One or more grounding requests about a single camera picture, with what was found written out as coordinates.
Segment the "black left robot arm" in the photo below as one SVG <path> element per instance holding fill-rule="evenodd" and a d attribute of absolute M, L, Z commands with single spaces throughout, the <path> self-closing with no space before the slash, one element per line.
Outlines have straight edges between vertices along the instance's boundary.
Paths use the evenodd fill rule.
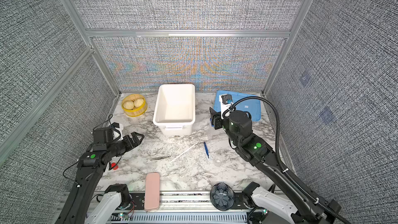
<path fill-rule="evenodd" d="M 114 157 L 139 146 L 144 135 L 132 132 L 122 140 L 114 138 L 111 128 L 99 128 L 93 131 L 93 143 L 77 162 L 77 172 L 64 207 L 56 220 L 57 224 L 83 224 L 95 189 L 108 164 Z"/>

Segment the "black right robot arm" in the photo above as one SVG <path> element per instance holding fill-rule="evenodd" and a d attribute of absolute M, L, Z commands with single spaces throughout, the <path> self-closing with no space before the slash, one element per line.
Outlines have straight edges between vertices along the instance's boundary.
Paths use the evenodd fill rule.
<path fill-rule="evenodd" d="M 290 224 L 332 224 L 336 218 L 324 210 L 325 204 L 333 211 L 341 207 L 334 201 L 326 201 L 315 195 L 313 199 L 303 194 L 283 174 L 282 163 L 276 152 L 262 138 L 254 134 L 249 112 L 233 111 L 228 117 L 210 108 L 210 122 L 214 129 L 222 129 L 234 145 L 235 152 L 246 162 L 264 173 L 287 196 L 275 195 L 257 183 L 250 183 L 243 193 L 248 204 L 276 214 Z"/>

